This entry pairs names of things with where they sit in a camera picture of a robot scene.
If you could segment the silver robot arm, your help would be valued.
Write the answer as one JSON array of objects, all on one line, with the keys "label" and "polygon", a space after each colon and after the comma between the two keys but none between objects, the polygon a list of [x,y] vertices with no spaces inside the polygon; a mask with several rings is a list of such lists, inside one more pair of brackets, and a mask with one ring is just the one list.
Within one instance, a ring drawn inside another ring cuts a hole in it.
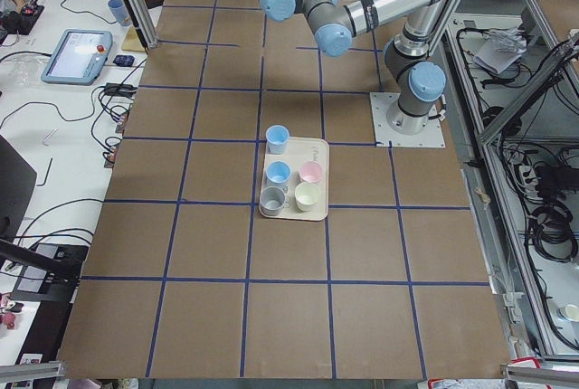
[{"label": "silver robot arm", "polygon": [[403,30],[384,47],[384,64],[399,86],[387,123],[396,132],[417,135],[433,103],[443,94],[446,76],[429,62],[436,37],[460,0],[259,0],[271,19],[283,22],[302,14],[318,48],[330,57],[345,53],[354,38],[404,18]]}]

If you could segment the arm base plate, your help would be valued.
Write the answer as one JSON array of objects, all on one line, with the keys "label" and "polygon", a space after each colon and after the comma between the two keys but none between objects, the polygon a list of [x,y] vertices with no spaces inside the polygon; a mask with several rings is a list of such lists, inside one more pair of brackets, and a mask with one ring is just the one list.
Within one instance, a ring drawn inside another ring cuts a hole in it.
[{"label": "arm base plate", "polygon": [[429,114],[414,118],[403,114],[397,92],[371,92],[370,107],[378,147],[445,148],[439,111],[431,103]]}]

